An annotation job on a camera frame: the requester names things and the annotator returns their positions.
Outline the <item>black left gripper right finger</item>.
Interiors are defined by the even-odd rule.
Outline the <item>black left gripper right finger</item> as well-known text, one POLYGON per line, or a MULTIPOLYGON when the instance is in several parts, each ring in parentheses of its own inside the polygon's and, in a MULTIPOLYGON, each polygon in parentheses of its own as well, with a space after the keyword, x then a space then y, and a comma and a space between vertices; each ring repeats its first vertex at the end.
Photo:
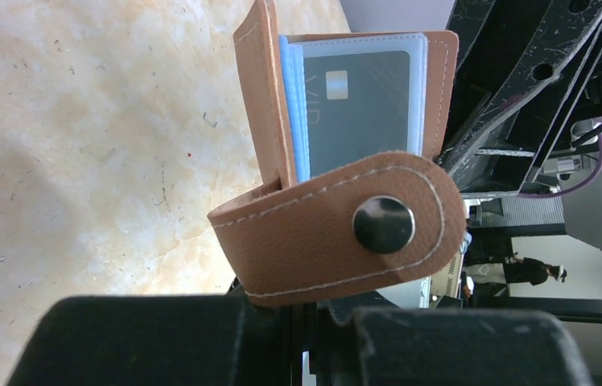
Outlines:
POLYGON ((541 311, 403 309, 375 291, 321 302, 309 385, 591 385, 575 340, 541 311))

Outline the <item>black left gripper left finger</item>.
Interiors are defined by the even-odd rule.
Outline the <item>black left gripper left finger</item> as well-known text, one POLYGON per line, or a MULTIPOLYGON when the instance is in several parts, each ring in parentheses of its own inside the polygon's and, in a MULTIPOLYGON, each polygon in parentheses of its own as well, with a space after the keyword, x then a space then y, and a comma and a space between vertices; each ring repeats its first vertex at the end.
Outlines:
POLYGON ((291 311, 226 295, 79 296, 41 318, 11 385, 298 385, 291 311))

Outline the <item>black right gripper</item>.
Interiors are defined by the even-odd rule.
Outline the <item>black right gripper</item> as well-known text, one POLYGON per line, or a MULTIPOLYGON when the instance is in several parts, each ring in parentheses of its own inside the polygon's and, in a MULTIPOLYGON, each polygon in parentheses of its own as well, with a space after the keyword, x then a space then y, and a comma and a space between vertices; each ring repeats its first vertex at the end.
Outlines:
POLYGON ((533 182, 579 97, 572 146, 602 135, 602 1, 458 1, 447 27, 460 52, 438 162, 462 194, 533 182))

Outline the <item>brown leather card holder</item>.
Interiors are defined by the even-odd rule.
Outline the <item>brown leather card holder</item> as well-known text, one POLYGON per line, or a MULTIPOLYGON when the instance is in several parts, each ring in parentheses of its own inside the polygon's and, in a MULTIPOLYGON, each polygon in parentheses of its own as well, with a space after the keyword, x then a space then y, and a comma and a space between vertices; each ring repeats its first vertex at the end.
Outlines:
POLYGON ((274 3, 256 1, 233 33, 237 70, 262 185, 208 219, 249 300, 267 308, 319 302, 438 273, 459 252, 463 200, 444 169, 387 151, 297 183, 274 3), (392 253, 360 244, 358 208, 393 198, 414 235, 392 253))

